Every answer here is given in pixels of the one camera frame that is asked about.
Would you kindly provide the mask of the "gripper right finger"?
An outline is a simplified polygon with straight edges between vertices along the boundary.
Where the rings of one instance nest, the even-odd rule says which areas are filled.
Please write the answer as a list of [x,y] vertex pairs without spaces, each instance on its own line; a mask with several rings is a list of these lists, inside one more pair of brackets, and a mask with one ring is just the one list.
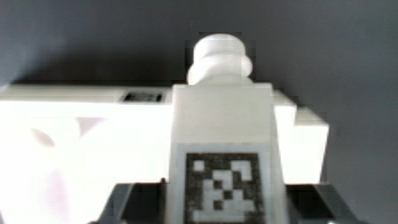
[[290,224],[368,224],[331,184],[288,184],[287,196]]

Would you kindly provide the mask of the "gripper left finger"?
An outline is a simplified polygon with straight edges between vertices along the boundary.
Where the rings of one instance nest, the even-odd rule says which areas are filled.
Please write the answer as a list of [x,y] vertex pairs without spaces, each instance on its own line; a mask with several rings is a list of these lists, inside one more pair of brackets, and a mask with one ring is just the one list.
[[166,224],[168,182],[118,183],[100,217],[88,224]]

